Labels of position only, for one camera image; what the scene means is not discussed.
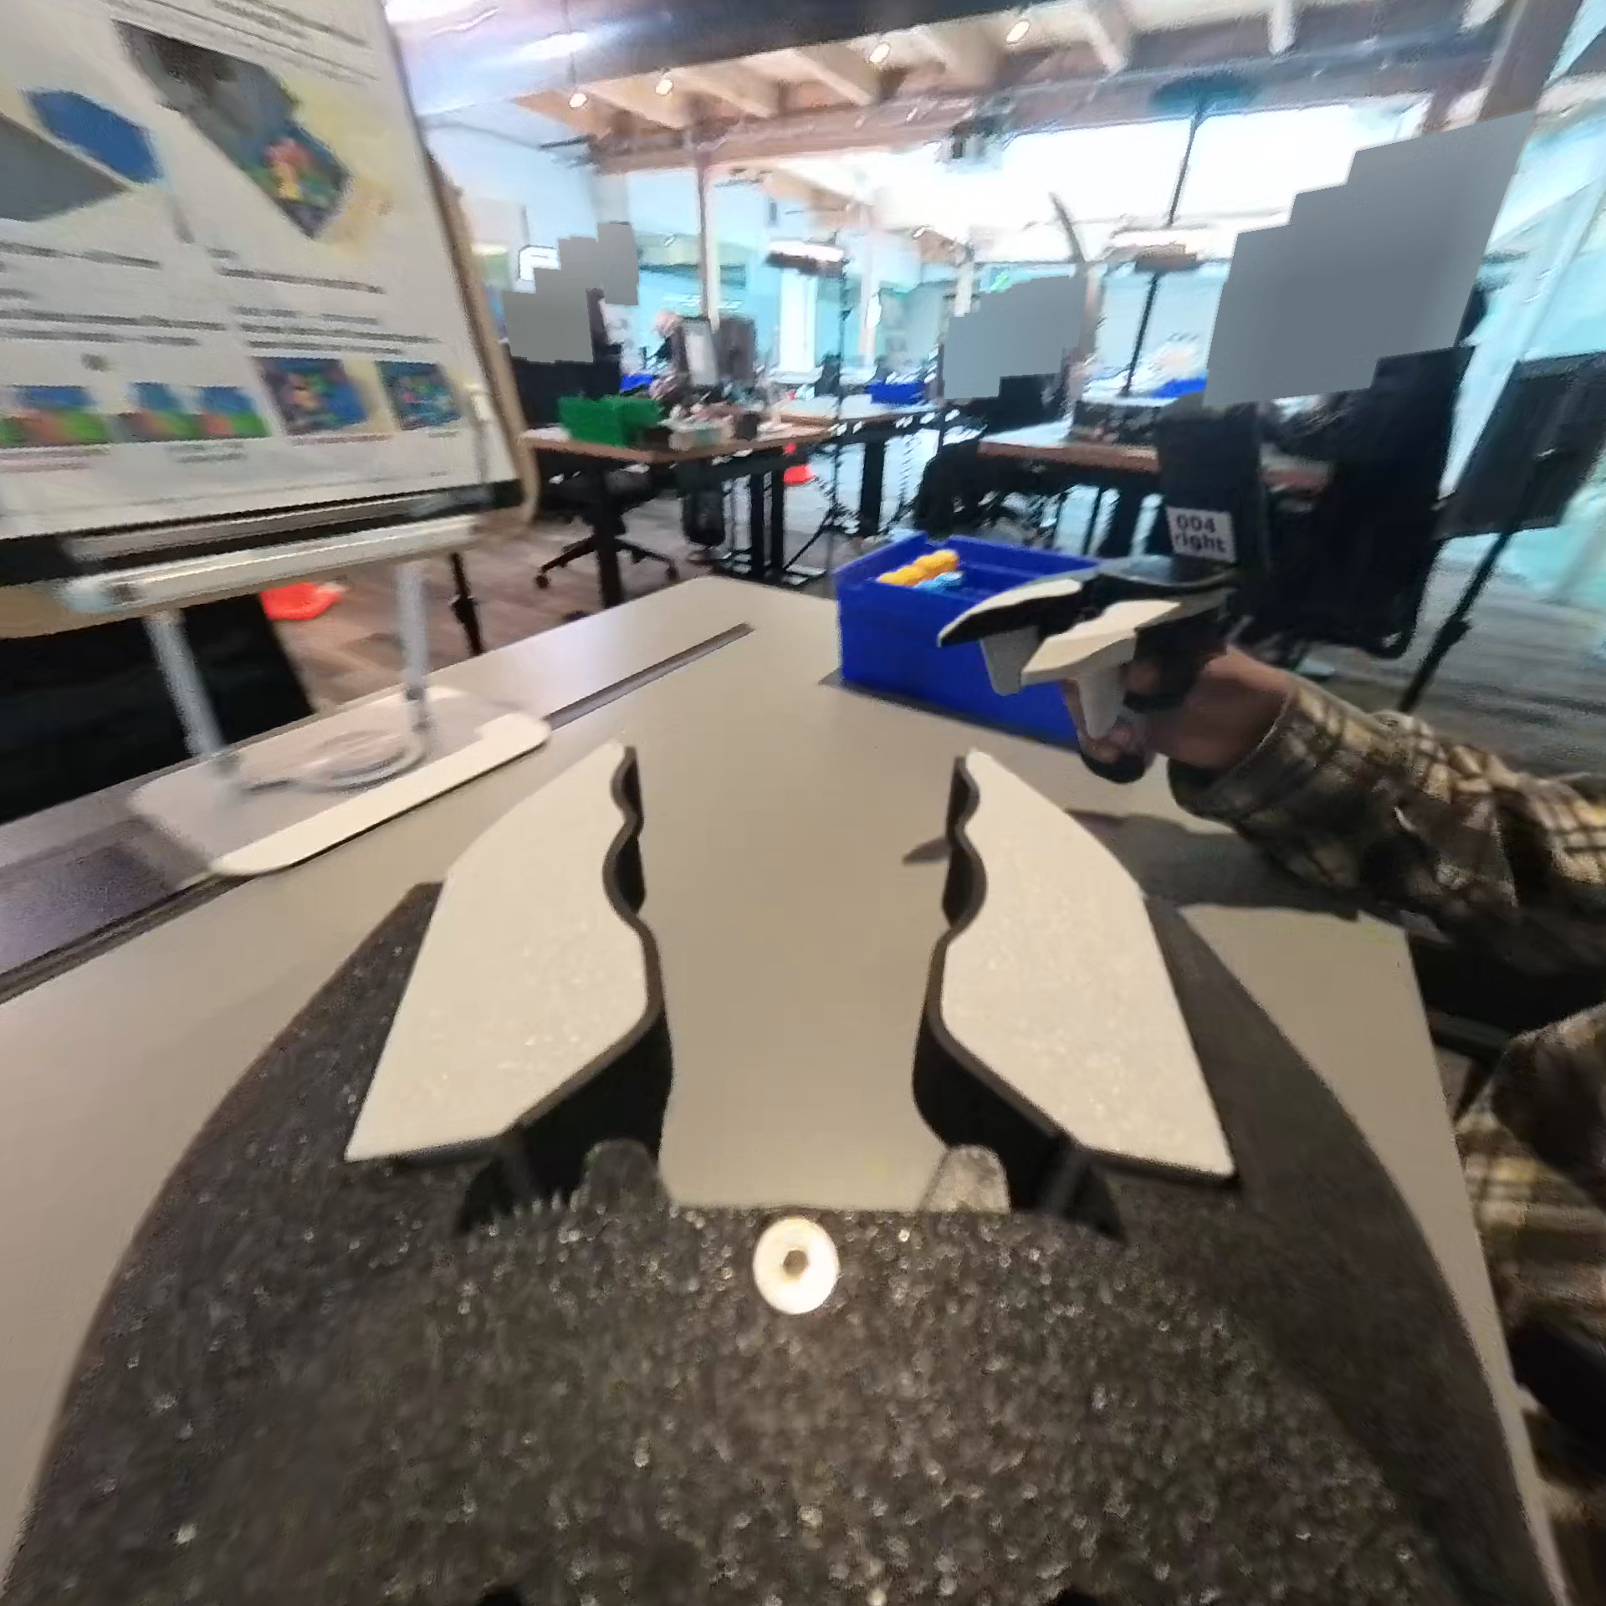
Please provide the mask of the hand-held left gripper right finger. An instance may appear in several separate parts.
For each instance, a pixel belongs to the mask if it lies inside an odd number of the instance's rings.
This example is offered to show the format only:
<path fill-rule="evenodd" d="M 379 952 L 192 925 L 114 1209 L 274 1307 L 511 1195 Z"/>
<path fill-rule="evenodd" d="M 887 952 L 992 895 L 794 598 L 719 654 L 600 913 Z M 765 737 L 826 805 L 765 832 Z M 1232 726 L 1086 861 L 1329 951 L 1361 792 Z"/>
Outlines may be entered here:
<path fill-rule="evenodd" d="M 1141 879 L 988 751 L 955 760 L 923 1049 L 1047 1146 L 1184 1179 L 1235 1156 Z"/>

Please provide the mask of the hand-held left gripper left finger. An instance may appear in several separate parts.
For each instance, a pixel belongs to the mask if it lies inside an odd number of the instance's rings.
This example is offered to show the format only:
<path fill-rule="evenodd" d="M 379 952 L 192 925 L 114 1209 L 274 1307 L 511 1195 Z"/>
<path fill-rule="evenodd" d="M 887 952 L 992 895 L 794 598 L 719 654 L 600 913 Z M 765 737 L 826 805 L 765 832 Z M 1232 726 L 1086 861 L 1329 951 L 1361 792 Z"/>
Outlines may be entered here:
<path fill-rule="evenodd" d="M 637 751 L 613 740 L 459 854 L 346 1161 L 485 1156 L 652 1029 L 641 826 Z"/>

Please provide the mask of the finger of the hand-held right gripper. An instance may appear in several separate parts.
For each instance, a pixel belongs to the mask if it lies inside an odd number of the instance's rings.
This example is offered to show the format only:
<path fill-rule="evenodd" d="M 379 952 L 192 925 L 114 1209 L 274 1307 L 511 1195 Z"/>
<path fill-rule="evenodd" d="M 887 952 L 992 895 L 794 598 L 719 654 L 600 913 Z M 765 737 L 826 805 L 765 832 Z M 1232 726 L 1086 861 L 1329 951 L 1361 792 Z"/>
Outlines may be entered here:
<path fill-rule="evenodd" d="M 1020 684 L 1119 687 L 1125 666 L 1137 657 L 1144 630 L 1181 618 L 1179 598 L 1125 598 L 1047 637 L 1020 670 Z"/>
<path fill-rule="evenodd" d="M 997 591 L 944 625 L 938 648 L 975 643 L 992 692 L 1017 693 L 1036 648 L 1083 625 L 1090 586 L 1086 575 L 1050 575 Z"/>

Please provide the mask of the blue plastic bin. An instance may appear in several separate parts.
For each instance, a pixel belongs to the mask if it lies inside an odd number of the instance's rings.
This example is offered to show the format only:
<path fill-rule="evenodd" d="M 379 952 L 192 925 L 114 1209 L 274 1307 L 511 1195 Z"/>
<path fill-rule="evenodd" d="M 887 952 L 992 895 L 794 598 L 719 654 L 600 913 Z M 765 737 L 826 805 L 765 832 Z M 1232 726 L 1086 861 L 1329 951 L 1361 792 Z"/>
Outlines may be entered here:
<path fill-rule="evenodd" d="M 936 549 L 957 558 L 955 586 L 887 583 L 887 573 L 906 569 Z M 1080 553 L 1013 548 L 992 537 L 897 537 L 837 573 L 842 682 L 959 722 L 1068 747 L 1077 745 L 1077 726 L 1061 692 L 997 693 L 982 648 L 975 643 L 940 645 L 938 632 L 997 591 L 1050 575 L 1083 578 L 1094 567 Z"/>

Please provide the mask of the person's right hand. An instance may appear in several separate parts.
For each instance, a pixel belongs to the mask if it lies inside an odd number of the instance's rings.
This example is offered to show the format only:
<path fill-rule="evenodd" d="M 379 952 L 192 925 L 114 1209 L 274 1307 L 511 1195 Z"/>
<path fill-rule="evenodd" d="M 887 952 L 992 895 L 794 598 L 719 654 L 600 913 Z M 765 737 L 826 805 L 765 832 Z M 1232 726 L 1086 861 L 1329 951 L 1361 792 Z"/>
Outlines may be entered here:
<path fill-rule="evenodd" d="M 1071 718 L 1080 751 L 1094 770 L 1144 774 L 1155 758 L 1224 774 L 1244 760 L 1296 692 L 1296 676 L 1224 645 L 1184 661 L 1144 654 L 1119 670 L 1128 714 L 1090 737 L 1080 696 Z"/>

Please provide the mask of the wooden desk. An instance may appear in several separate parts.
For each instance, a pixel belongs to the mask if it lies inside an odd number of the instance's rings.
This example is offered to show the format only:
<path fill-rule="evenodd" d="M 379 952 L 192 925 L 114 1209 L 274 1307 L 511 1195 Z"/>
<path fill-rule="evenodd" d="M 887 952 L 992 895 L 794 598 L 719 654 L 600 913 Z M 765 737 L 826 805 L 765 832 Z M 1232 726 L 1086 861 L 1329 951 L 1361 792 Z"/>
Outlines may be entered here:
<path fill-rule="evenodd" d="M 1251 564 L 1268 542 L 1263 495 L 1318 499 L 1331 467 L 1263 445 L 1256 406 L 1163 411 L 1148 445 L 1104 440 L 1068 426 L 988 434 L 982 456 L 1050 467 L 1077 485 L 1115 494 L 1110 529 L 1089 548 L 1099 559 L 1137 553 L 1141 514 L 1160 499 L 1160 525 L 1175 553 L 1200 564 Z"/>
<path fill-rule="evenodd" d="M 561 429 L 541 429 L 541 431 L 524 431 L 524 445 L 535 456 L 550 455 L 550 452 L 570 452 L 582 456 L 616 456 L 627 464 L 646 464 L 661 467 L 670 480 L 662 494 L 678 494 L 682 499 L 697 499 L 697 495 L 722 495 L 731 485 L 745 485 L 745 545 L 736 548 L 734 559 L 718 559 L 714 573 L 734 575 L 734 578 L 749 578 L 760 586 L 806 586 L 812 578 L 812 569 L 800 573 L 794 569 L 790 558 L 790 514 L 789 514 L 789 488 L 782 482 L 782 471 L 790 455 L 805 455 L 806 462 L 812 456 L 817 447 L 828 440 L 828 429 L 806 429 L 806 426 L 763 426 L 754 434 L 719 434 L 719 439 L 678 439 L 670 429 L 661 429 L 646 439 L 645 447 L 600 447 L 600 445 L 580 445 Z"/>

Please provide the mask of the white document stand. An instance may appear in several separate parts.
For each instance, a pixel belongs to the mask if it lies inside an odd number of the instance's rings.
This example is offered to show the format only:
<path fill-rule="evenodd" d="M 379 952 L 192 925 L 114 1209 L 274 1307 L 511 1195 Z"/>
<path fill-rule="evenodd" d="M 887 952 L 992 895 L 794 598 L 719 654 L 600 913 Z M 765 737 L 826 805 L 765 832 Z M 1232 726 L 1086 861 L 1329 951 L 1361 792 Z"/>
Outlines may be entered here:
<path fill-rule="evenodd" d="M 519 396 L 384 2 L 3 2 L 3 590 L 142 620 L 244 879 L 548 740 L 432 692 L 425 564 L 532 511 Z M 182 607 L 379 567 L 401 687 L 234 745 Z"/>

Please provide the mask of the black panel on tripod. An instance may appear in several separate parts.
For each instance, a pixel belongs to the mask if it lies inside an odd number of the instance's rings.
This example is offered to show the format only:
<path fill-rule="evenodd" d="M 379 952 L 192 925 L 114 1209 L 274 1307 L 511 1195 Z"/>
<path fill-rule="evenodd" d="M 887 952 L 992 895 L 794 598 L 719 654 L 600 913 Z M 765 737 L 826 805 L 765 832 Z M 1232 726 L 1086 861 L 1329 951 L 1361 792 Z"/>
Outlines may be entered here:
<path fill-rule="evenodd" d="M 1520 360 L 1447 501 L 1441 537 L 1492 537 L 1452 610 L 1398 696 L 1414 714 L 1516 533 L 1550 530 L 1602 455 L 1602 351 Z"/>

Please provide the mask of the green plastic bin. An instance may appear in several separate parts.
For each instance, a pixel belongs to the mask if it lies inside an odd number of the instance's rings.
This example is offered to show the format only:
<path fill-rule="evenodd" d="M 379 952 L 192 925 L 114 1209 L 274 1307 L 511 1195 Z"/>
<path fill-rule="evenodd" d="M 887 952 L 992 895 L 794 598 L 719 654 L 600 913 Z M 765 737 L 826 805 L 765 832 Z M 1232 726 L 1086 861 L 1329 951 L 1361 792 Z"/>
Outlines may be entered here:
<path fill-rule="evenodd" d="M 558 401 L 558 426 L 587 445 L 645 447 L 667 426 L 667 411 L 646 389 L 633 392 L 563 392 Z"/>

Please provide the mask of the person's plaid shirt torso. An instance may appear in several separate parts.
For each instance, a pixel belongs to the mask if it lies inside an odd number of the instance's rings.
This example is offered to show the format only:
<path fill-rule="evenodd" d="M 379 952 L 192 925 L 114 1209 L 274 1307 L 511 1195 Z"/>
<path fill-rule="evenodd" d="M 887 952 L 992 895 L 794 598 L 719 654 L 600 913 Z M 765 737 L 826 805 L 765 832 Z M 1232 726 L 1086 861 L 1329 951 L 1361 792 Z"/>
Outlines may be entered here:
<path fill-rule="evenodd" d="M 1457 1150 L 1511 1361 L 1540 1364 L 1552 1514 L 1602 1559 L 1602 1004 L 1515 1036 Z"/>

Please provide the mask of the printed instruction sheet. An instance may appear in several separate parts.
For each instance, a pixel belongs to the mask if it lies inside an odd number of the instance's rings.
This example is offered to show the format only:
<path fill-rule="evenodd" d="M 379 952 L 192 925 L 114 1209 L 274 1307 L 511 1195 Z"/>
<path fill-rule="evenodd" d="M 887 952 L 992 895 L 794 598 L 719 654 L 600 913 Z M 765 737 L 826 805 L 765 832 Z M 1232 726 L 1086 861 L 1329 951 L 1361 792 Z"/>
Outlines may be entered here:
<path fill-rule="evenodd" d="M 3 2 L 3 537 L 490 476 L 380 2 Z"/>

